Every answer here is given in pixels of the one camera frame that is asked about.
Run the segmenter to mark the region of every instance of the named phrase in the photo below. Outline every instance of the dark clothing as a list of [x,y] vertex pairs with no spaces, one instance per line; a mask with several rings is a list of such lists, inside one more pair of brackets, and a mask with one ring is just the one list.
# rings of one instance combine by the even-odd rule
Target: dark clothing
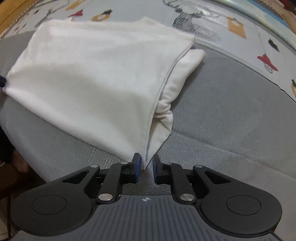
[[10,143],[6,134],[0,128],[0,161],[11,163],[13,145]]

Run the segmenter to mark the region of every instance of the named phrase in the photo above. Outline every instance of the gray ribbed panel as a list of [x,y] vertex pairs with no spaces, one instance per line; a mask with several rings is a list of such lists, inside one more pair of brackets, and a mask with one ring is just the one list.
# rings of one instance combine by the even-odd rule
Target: gray ribbed panel
[[[148,202],[142,199],[149,197]],[[273,234],[238,238],[209,226],[192,205],[175,202],[171,195],[127,196],[100,205],[78,229],[55,237],[19,232],[12,241],[278,241]]]

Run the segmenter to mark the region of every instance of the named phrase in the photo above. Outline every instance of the gray upholstery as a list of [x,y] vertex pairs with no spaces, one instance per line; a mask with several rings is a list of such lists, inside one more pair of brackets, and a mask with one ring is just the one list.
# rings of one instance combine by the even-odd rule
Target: gray upholstery
[[[0,41],[0,74],[6,75],[32,33]],[[173,132],[159,150],[162,161],[191,168],[202,164],[273,194],[283,207],[276,233],[296,237],[296,103],[245,65],[201,45],[207,57],[172,103]],[[13,145],[46,181],[115,156],[52,126],[0,94],[0,124]],[[153,184],[152,167],[127,194],[167,194]]]

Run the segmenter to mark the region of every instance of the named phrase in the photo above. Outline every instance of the white pillowcase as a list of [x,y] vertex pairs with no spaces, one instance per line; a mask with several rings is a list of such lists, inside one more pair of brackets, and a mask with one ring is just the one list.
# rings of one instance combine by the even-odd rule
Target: white pillowcase
[[65,132],[145,168],[171,133],[170,103],[205,53],[194,35],[135,23],[51,20],[34,33],[4,91]]

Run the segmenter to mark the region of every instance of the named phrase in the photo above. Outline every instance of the small cross logo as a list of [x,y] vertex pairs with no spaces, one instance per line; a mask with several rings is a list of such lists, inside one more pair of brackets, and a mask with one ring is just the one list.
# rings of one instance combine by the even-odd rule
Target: small cross logo
[[145,198],[142,199],[142,201],[144,201],[144,202],[148,202],[148,201],[150,201],[150,200],[151,200],[151,199],[148,198],[148,197],[145,197]]

